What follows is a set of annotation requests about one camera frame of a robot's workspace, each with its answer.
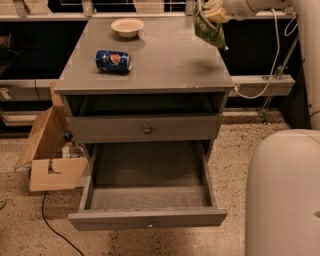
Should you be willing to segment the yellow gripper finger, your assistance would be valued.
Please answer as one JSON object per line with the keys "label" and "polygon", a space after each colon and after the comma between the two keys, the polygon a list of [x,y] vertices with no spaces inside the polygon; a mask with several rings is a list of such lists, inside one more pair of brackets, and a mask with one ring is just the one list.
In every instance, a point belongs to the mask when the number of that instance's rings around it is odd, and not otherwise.
{"label": "yellow gripper finger", "polygon": [[205,9],[212,9],[214,7],[222,7],[223,6],[223,1],[224,0],[208,0],[204,4]]}
{"label": "yellow gripper finger", "polygon": [[213,11],[212,9],[205,11],[205,17],[214,23],[227,23],[230,17],[227,15],[226,10],[223,7]]}

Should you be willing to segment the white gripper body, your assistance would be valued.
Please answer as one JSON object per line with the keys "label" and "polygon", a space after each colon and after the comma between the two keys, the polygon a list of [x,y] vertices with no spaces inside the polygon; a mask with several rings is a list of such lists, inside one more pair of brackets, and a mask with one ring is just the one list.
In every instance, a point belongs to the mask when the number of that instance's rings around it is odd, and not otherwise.
{"label": "white gripper body", "polygon": [[254,15],[247,0],[224,0],[223,8],[229,18],[244,20]]}

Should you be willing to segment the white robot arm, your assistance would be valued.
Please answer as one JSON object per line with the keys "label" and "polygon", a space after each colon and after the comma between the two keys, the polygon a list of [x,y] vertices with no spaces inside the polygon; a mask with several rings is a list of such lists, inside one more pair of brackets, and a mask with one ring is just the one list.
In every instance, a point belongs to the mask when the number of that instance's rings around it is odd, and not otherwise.
{"label": "white robot arm", "polygon": [[320,256],[320,0],[209,0],[214,21],[294,9],[309,104],[309,129],[275,133],[248,170],[245,256]]}

